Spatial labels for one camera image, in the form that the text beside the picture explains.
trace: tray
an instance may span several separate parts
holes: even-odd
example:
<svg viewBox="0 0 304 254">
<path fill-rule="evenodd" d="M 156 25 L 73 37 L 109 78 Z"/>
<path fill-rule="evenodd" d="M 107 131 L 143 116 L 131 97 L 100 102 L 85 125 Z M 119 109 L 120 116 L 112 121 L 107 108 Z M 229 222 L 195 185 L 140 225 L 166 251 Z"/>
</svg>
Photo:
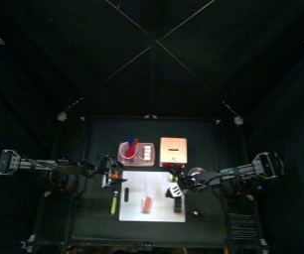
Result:
<svg viewBox="0 0 304 254">
<path fill-rule="evenodd" d="M 134 159 L 128 160 L 122 158 L 119 155 L 119 146 L 117 146 L 117 161 L 127 167 L 152 167 L 155 163 L 155 146 L 152 143 L 138 143 L 136 149 L 138 153 Z M 146 147 L 151 147 L 150 156 L 144 157 Z"/>
</svg>

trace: red object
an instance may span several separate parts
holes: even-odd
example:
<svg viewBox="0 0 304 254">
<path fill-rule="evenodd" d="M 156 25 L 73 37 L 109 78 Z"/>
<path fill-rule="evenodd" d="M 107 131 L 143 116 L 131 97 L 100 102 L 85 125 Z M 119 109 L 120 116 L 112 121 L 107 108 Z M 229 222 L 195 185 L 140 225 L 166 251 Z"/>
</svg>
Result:
<svg viewBox="0 0 304 254">
<path fill-rule="evenodd" d="M 148 213 L 151 210 L 151 203 L 152 203 L 152 198 L 151 196 L 146 196 L 143 200 L 143 212 Z"/>
<path fill-rule="evenodd" d="M 126 156 L 127 158 L 131 158 L 131 157 L 135 155 L 135 147 L 136 147 L 136 144 L 138 144 L 138 139 L 134 139 L 134 143 L 132 143 L 131 147 L 128 148 L 128 150 L 127 150 L 127 152 L 126 152 L 126 154 L 124 154 L 124 156 Z"/>
</svg>

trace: black object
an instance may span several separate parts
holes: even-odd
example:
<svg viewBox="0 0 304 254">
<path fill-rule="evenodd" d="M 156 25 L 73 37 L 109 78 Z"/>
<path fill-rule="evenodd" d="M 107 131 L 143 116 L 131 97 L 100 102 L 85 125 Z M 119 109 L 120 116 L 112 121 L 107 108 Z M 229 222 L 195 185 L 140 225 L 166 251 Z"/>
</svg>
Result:
<svg viewBox="0 0 304 254">
<path fill-rule="evenodd" d="M 128 188 L 124 189 L 124 201 L 128 202 Z"/>
<path fill-rule="evenodd" d="M 182 213 L 182 197 L 175 197 L 175 205 L 174 205 L 174 212 Z"/>
<path fill-rule="evenodd" d="M 202 217 L 202 213 L 198 209 L 191 210 L 191 217 L 196 219 Z"/>
</svg>

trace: black enclosure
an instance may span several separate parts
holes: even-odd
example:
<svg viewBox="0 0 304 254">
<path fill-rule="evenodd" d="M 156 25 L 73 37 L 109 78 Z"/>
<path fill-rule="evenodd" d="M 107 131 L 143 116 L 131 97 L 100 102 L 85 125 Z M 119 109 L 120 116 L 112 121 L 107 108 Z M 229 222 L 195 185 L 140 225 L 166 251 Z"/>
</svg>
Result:
<svg viewBox="0 0 304 254">
<path fill-rule="evenodd" d="M 223 149 L 285 164 L 258 201 L 265 239 L 304 253 L 304 0 L 0 0 L 0 151 L 83 159 L 71 133 L 92 117 L 239 117 L 246 148 Z M 25 253 L 39 184 L 0 178 L 0 253 Z"/>
</svg>

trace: metal rod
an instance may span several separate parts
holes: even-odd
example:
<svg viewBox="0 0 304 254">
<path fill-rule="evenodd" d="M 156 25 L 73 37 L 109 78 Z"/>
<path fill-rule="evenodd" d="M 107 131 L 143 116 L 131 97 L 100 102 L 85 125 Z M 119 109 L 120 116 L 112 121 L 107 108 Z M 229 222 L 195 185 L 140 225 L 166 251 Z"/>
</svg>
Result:
<svg viewBox="0 0 304 254">
<path fill-rule="evenodd" d="M 194 79 L 203 85 L 203 87 L 210 91 L 215 99 L 218 99 L 222 103 L 222 105 L 227 108 L 227 110 L 231 112 L 234 116 L 237 116 L 235 111 L 231 109 L 229 104 L 219 98 L 219 96 L 214 93 L 210 86 L 201 80 L 201 78 L 195 75 L 195 73 L 187 68 L 187 66 L 180 62 L 180 60 L 175 57 L 175 55 L 170 52 L 170 50 L 164 47 L 164 45 L 156 41 L 158 45 L 163 48 L 163 50 L 168 53 L 168 55 L 175 59 L 175 61 L 179 63 L 179 65 L 186 69 L 186 71 L 190 73 L 190 75 L 194 77 Z"/>
<path fill-rule="evenodd" d="M 146 48 L 146 50 L 142 52 L 142 53 L 139 53 L 135 57 L 134 57 L 134 59 L 132 60 L 130 60 L 115 72 L 113 72 L 113 74 L 100 83 L 100 84 L 97 84 L 93 88 L 92 88 L 92 90 L 87 93 L 87 95 L 89 95 L 91 93 L 93 93 L 93 91 L 101 86 L 101 85 L 104 85 L 111 79 L 112 79 L 112 77 L 148 51 L 151 49 L 151 47 L 147 47 Z M 84 100 L 84 98 L 83 97 L 80 97 L 72 104 L 71 104 L 71 106 L 68 106 L 67 107 L 67 109 L 61 112 L 61 113 L 65 113 L 65 112 L 68 112 L 77 104 L 79 104 L 79 102 L 81 101 L 81 100 Z"/>
<path fill-rule="evenodd" d="M 150 34 L 147 33 L 147 31 L 138 25 L 138 23 L 124 14 L 124 12 L 111 3 L 111 1 L 105 0 L 105 2 L 112 6 L 112 8 L 128 19 L 128 21 L 139 28 L 140 31 L 143 31 L 143 33 L 146 35 L 150 36 Z"/>
<path fill-rule="evenodd" d="M 210 1 L 158 41 L 162 42 L 215 1 Z"/>
</svg>

